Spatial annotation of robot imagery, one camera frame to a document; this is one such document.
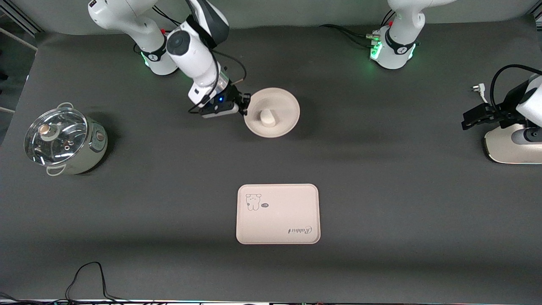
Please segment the bear logo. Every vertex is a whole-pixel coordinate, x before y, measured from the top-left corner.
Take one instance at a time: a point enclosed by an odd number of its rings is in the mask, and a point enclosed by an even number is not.
[[[247,207],[249,211],[257,211],[260,208],[262,194],[247,194]]]

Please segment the pot control panel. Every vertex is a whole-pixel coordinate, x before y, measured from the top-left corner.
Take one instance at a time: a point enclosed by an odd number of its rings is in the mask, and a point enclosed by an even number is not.
[[[99,153],[104,150],[105,143],[107,142],[107,133],[102,125],[92,123],[92,140],[91,149],[95,153]]]

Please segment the cooking pot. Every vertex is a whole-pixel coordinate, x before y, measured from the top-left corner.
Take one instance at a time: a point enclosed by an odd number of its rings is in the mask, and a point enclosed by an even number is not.
[[[32,123],[24,150],[34,162],[47,167],[49,176],[81,174],[104,156],[107,133],[102,125],[62,103]]]

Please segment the table surface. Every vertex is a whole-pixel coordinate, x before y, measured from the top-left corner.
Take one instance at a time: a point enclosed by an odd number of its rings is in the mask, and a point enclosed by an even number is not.
[[[218,49],[248,68],[239,89],[301,105],[290,134],[263,139],[241,116],[189,115],[191,80],[153,75],[127,36],[40,36],[0,149],[0,290],[58,298],[98,260],[109,292],[132,299],[540,303],[542,171],[491,162],[495,126],[460,124],[481,102],[471,86],[542,65],[534,21],[431,24],[420,39],[387,71],[332,29],[232,31]],[[497,98],[527,77],[505,73]],[[65,101],[110,144],[89,173],[51,178],[23,139]],[[316,185],[321,240],[239,244],[236,193],[256,183]],[[83,271],[72,297],[100,296],[97,269]]]

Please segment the dark floor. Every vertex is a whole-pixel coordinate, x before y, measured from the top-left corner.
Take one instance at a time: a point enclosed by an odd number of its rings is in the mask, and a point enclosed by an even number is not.
[[[7,17],[0,17],[0,27],[36,45],[34,39]],[[0,33],[0,71],[9,78],[0,81],[0,106],[15,110],[27,75],[34,62],[34,50]],[[0,111],[0,145],[11,122],[12,114]]]

